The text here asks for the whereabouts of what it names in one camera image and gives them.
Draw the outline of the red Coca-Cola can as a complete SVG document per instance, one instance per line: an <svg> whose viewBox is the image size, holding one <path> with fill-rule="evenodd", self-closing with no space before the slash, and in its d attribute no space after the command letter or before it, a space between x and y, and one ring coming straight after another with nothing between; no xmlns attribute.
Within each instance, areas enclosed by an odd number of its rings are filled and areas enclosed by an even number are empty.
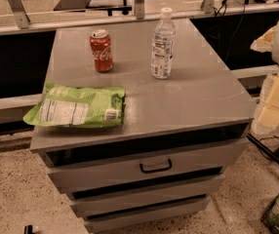
<svg viewBox="0 0 279 234"><path fill-rule="evenodd" d="M111 38L107 30L97 29L90 35L90 46L97 72L107 72L113 67Z"/></svg>

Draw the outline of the grey drawer cabinet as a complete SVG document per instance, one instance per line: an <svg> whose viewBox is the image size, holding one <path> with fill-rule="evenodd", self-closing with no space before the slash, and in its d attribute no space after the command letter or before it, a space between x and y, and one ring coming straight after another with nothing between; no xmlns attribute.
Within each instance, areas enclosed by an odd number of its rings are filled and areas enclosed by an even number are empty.
<svg viewBox="0 0 279 234"><path fill-rule="evenodd" d="M173 71L150 73L151 21L108 27L113 69L98 73L90 27L57 32L47 80L71 87L126 90L119 127L38 127L32 152L92 233L203 210L223 173L244 150L254 102L188 19L176 21ZM140 163L172 160L166 172Z"/></svg>

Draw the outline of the clear plastic water bottle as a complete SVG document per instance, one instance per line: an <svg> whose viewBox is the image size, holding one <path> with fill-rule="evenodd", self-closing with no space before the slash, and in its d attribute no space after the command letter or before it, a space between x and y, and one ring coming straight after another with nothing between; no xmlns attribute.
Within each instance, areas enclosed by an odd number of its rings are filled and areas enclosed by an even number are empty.
<svg viewBox="0 0 279 234"><path fill-rule="evenodd" d="M156 79L167 79L171 74L176 28L171 8L162 8L160 20L152 37L151 74Z"/></svg>

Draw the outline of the green rice chip bag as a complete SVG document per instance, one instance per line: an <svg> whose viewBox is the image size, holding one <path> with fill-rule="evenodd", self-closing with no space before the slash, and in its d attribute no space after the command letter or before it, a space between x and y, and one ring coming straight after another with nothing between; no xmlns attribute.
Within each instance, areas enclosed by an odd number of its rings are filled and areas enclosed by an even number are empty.
<svg viewBox="0 0 279 234"><path fill-rule="evenodd" d="M116 127L123 123L125 96L123 87L76 88L47 82L43 99L23 121L41 127Z"/></svg>

